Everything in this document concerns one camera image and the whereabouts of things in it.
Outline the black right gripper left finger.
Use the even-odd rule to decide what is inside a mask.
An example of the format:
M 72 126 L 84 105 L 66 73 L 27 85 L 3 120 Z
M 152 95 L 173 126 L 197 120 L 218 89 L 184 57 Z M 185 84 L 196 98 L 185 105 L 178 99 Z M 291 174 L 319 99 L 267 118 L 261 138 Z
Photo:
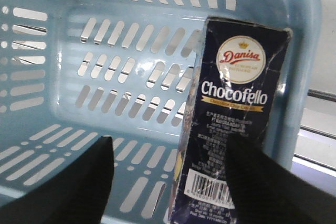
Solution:
M 100 223 L 114 176 L 113 141 L 100 137 L 39 187 L 1 206 L 1 223 Z

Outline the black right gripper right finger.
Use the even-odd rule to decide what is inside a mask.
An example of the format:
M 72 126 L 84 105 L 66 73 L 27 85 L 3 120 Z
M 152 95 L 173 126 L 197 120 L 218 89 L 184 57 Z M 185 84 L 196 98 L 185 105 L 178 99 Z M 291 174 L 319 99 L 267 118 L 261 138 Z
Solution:
M 238 223 L 335 223 L 335 196 L 237 134 L 226 142 L 226 179 Z

